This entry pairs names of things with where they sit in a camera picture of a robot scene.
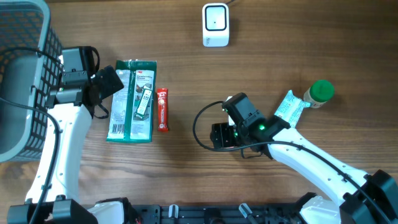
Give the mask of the green white balm box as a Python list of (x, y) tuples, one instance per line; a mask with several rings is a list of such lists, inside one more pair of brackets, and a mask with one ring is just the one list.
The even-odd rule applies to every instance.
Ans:
[(140, 102), (138, 104), (135, 117), (144, 120), (144, 116), (147, 111), (148, 104), (150, 102), (150, 99), (152, 97), (152, 90), (148, 87), (144, 87), (141, 95)]

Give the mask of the green white gloves package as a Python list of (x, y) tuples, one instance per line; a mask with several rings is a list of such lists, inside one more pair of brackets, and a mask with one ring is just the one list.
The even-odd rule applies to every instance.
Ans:
[[(118, 60), (116, 73), (124, 88), (113, 94), (108, 142), (147, 143), (152, 141), (153, 105), (157, 62)], [(144, 87), (152, 90), (144, 120), (135, 117)]]

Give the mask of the red coffee stick sachet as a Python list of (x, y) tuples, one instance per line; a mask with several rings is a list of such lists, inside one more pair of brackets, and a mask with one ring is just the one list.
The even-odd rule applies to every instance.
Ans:
[(157, 106), (158, 106), (158, 131), (167, 132), (169, 130), (167, 121), (168, 110), (168, 89), (157, 89)]

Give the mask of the teal wet wipes pack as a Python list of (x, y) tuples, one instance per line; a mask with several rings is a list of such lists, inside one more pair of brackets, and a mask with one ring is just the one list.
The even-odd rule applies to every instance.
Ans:
[(293, 91), (289, 90), (274, 115), (286, 121), (291, 128), (295, 128), (303, 110), (309, 107), (309, 102), (296, 97)]

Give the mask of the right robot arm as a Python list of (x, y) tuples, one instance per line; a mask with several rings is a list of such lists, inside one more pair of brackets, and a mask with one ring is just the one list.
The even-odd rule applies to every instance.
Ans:
[(397, 223), (397, 182), (383, 170), (373, 175), (339, 161), (296, 129), (309, 104), (288, 91), (267, 119), (245, 93), (220, 101), (228, 122), (214, 124), (214, 151), (255, 152), (285, 164), (328, 196), (313, 195), (298, 207), (304, 223)]

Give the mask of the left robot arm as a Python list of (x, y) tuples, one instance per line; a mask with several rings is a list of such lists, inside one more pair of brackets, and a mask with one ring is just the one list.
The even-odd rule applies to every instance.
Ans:
[(45, 100), (47, 132), (36, 178), (22, 205), (9, 208), (8, 223), (127, 223), (134, 209), (126, 198), (79, 204), (78, 174), (95, 107), (123, 88), (112, 66), (100, 69), (91, 46), (62, 50), (63, 70)]

